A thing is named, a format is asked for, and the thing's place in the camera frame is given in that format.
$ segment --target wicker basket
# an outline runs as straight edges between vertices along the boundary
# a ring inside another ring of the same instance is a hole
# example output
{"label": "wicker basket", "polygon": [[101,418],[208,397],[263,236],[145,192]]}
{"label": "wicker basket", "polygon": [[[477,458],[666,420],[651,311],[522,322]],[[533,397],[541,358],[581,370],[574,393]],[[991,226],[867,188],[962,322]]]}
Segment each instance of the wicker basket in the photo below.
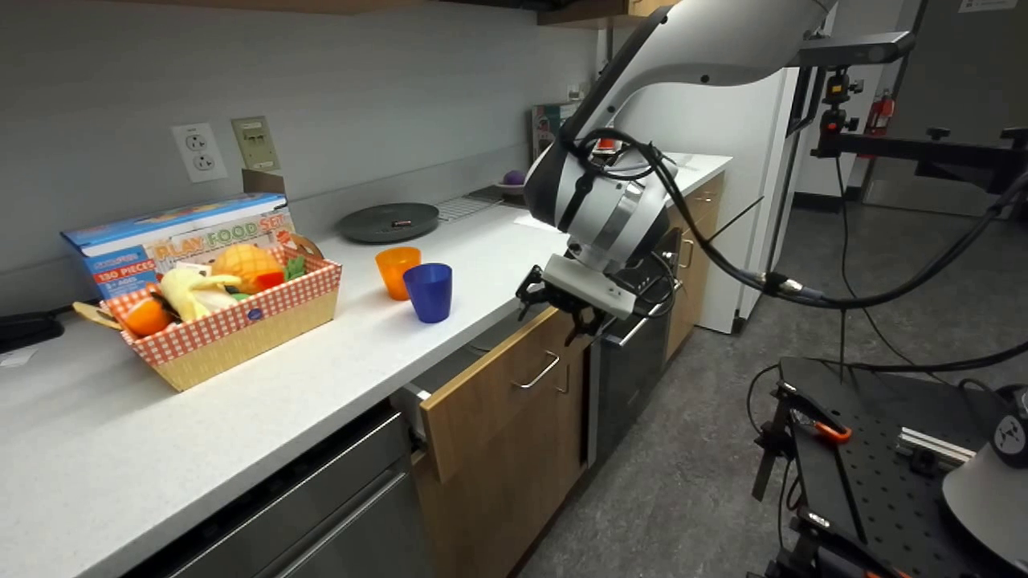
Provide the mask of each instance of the wicker basket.
{"label": "wicker basket", "polygon": [[[192,389],[243,358],[253,358],[319,324],[326,324],[336,308],[343,269],[322,264],[319,269],[249,294],[232,308],[212,311],[189,324],[169,324],[151,338],[125,344],[176,391]],[[101,308],[117,311],[147,291],[129,291]]]}

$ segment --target wall outlet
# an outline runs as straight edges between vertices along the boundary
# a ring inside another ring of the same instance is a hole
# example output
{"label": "wall outlet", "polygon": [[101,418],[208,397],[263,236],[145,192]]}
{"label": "wall outlet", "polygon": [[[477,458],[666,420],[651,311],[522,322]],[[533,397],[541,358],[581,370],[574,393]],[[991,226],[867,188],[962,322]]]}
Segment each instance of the wall outlet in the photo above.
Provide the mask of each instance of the wall outlet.
{"label": "wall outlet", "polygon": [[276,145],[271,141],[271,128],[263,114],[232,118],[236,155],[247,170],[276,170]]}
{"label": "wall outlet", "polygon": [[173,124],[169,135],[192,184],[228,175],[212,124]]}

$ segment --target backsplash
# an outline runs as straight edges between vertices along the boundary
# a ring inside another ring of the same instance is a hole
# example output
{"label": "backsplash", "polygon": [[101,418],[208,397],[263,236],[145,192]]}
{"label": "backsplash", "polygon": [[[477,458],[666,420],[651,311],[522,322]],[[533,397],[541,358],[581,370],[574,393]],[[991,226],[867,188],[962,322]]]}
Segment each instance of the backsplash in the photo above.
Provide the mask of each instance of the backsplash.
{"label": "backsplash", "polygon": [[[522,113],[593,66],[593,31],[526,10],[362,17],[5,3],[0,315],[91,294],[61,226],[239,188],[232,118],[266,114],[302,231],[445,200],[526,163]],[[228,180],[189,184],[169,124],[208,120]]]}

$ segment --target wall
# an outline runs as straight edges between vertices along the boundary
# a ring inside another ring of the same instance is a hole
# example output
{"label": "wall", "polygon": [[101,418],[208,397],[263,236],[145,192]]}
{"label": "wall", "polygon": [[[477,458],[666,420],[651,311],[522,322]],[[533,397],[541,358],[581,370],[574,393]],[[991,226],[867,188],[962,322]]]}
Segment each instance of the wall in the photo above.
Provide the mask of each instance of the wall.
{"label": "wall", "polygon": [[82,294],[61,226],[223,200],[189,184],[169,124],[266,114],[312,233],[383,200],[442,200],[522,166],[522,109],[593,66],[593,31],[526,10],[431,3],[296,17],[4,3],[0,315]]}
{"label": "wall", "polygon": [[[917,46],[900,79],[891,135],[1003,145],[998,132],[1028,124],[1028,3],[998,13],[961,13],[961,0],[928,0]],[[878,159],[871,201],[979,215],[991,196],[966,184],[923,180],[910,159]]]}
{"label": "wall", "polygon": [[961,0],[928,0],[910,55],[896,132],[945,124],[955,136],[994,145],[998,128],[1028,124],[1028,3],[961,13]]}

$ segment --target black cable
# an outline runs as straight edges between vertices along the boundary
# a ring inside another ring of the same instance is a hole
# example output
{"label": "black cable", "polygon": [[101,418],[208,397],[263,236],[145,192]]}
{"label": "black cable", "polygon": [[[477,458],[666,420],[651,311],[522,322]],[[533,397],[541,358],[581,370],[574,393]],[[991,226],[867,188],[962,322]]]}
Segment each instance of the black cable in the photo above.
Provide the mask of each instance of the black cable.
{"label": "black cable", "polygon": [[786,485],[790,485],[790,467],[792,467],[792,458],[786,458],[782,467],[780,467],[780,486],[776,486],[776,508],[774,508],[776,553],[786,553],[782,548],[782,533],[780,533],[780,508],[782,508],[782,495],[786,495]]}
{"label": "black cable", "polygon": [[[851,298],[858,298],[858,287],[848,277],[848,242],[851,242],[851,226],[848,226],[848,201],[843,201],[843,180],[842,180],[842,159],[836,156],[836,184],[839,184],[839,220],[842,220],[842,256],[839,256],[839,277],[842,277],[842,285],[848,287]],[[892,355],[900,355],[902,363],[915,366],[912,355],[907,355],[878,324],[878,316],[871,315],[871,308],[860,308],[860,315],[867,316],[871,329],[878,332],[878,339],[892,348]]]}
{"label": "black cable", "polygon": [[746,418],[747,418],[747,422],[750,422],[753,434],[760,434],[760,425],[758,425],[758,420],[750,418],[750,393],[753,393],[760,374],[767,374],[771,370],[780,370],[780,363],[771,363],[771,366],[758,370],[758,374],[750,374],[750,378],[747,378],[747,389],[746,389]]}
{"label": "black cable", "polygon": [[792,485],[790,485],[790,495],[782,496],[782,503],[786,503],[790,511],[796,511],[798,500],[802,500],[802,492],[798,492],[798,475],[796,475]]}
{"label": "black cable", "polygon": [[[715,264],[725,277],[731,277],[736,282],[747,285],[747,287],[758,287],[763,294],[774,294],[774,298],[782,298],[782,302],[792,302],[792,303],[810,303],[810,308],[873,308],[873,303],[884,303],[884,302],[892,302],[917,285],[926,285],[928,278],[934,278],[948,264],[955,264],[984,231],[985,224],[994,220],[994,215],[1015,200],[1021,196],[1021,187],[1010,187],[998,201],[988,205],[988,211],[984,218],[976,218],[971,224],[971,231],[962,231],[937,260],[931,260],[923,273],[915,273],[912,278],[892,285],[891,291],[879,291],[879,294],[865,294],[865,298],[831,298],[831,294],[818,294],[818,291],[810,291],[802,287],[796,278],[786,278],[780,273],[771,273],[767,278],[753,277],[753,273],[746,273],[738,269],[736,264],[728,264],[712,242],[711,236],[701,233],[676,184],[675,184],[675,172],[660,163],[660,149],[651,148],[651,145],[640,145],[635,136],[617,132],[617,128],[593,128],[588,141],[593,136],[619,136],[626,148],[635,148],[651,172],[660,180],[660,187],[667,188],[675,208],[680,211],[683,224],[690,226],[690,233],[696,236],[701,251],[711,256],[711,264]],[[585,172],[603,172],[603,166],[593,166],[588,163],[588,155],[585,148],[574,148],[573,149],[581,163]]]}
{"label": "black cable", "polygon": [[843,366],[843,315],[848,308],[839,308],[839,366]]}
{"label": "black cable", "polygon": [[763,196],[758,196],[753,201],[747,201],[738,215],[731,215],[725,224],[720,224],[707,240],[712,242],[721,231],[728,231],[738,218],[746,218],[750,208],[760,205]]}
{"label": "black cable", "polygon": [[[631,136],[619,136],[619,135],[624,135],[624,132],[617,132],[617,128],[596,128],[596,132],[592,132],[592,135],[581,141],[581,148],[573,148],[577,166],[581,166],[588,175],[606,175],[606,180],[643,180],[643,175],[650,175],[650,172],[651,172],[651,159],[643,155],[643,148],[635,148]],[[601,141],[601,136],[617,136],[617,141],[626,145],[624,149],[612,155],[612,159],[640,149],[644,163],[631,166],[631,172],[610,172],[610,170],[606,170],[606,166],[610,166],[610,159],[606,159],[610,155],[606,155],[606,156],[603,156],[603,155],[596,155],[596,156],[592,155],[592,149],[593,149],[593,141]]]}
{"label": "black cable", "polygon": [[955,358],[955,363],[923,363],[923,366],[915,366],[915,363],[910,363],[910,366],[855,363],[855,370],[867,370],[867,373],[966,373],[966,370],[1006,363],[1021,354],[1028,354],[1028,339],[1021,339],[1008,348],[988,354],[988,355],[971,355],[971,358]]}
{"label": "black cable", "polygon": [[780,201],[771,205],[774,226],[771,226],[771,247],[767,247],[763,269],[774,269],[776,242],[782,240],[782,220],[786,220],[786,211],[790,211],[790,201],[792,201],[790,187],[792,187],[792,172],[796,172],[798,135],[796,132],[786,132],[786,135],[790,135],[790,149],[786,149],[786,166],[782,166],[782,184],[780,184]]}

